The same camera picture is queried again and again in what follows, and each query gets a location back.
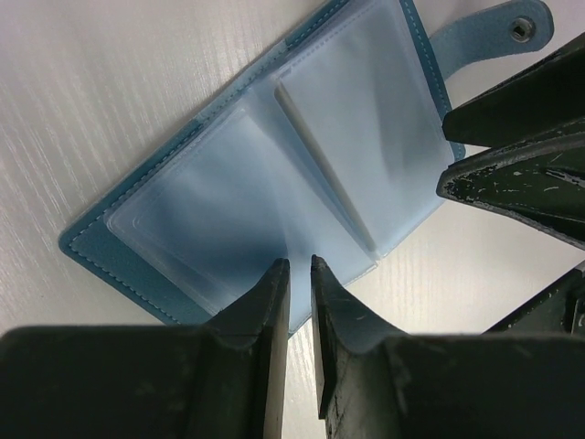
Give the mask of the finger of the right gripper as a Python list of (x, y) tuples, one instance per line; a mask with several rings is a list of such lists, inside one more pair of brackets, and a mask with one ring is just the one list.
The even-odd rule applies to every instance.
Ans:
[(554, 134), (448, 167), (437, 195), (584, 248), (584, 134)]
[(498, 148), (584, 132), (584, 36), (448, 112), (449, 141)]

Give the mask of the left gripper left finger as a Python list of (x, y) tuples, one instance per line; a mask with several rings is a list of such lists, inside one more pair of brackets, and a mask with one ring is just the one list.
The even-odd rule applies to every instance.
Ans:
[(290, 264), (197, 326), (20, 327), (1, 338), (4, 438), (278, 438)]

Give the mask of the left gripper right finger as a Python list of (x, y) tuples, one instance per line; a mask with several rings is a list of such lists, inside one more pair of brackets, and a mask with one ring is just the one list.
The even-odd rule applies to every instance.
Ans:
[(311, 264), (318, 415), (331, 438), (581, 438), (584, 268), (479, 335), (410, 335)]

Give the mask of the blue leather card holder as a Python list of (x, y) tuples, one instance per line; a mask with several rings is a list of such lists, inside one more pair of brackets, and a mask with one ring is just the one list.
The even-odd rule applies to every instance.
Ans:
[(506, 1), (433, 34), (411, 1), (327, 2), (58, 245), (171, 325), (209, 320), (285, 258), (295, 332), (311, 314), (314, 255), (350, 284), (441, 205), (440, 175), (465, 155), (441, 128), (451, 75), (539, 51), (553, 33), (541, 1)]

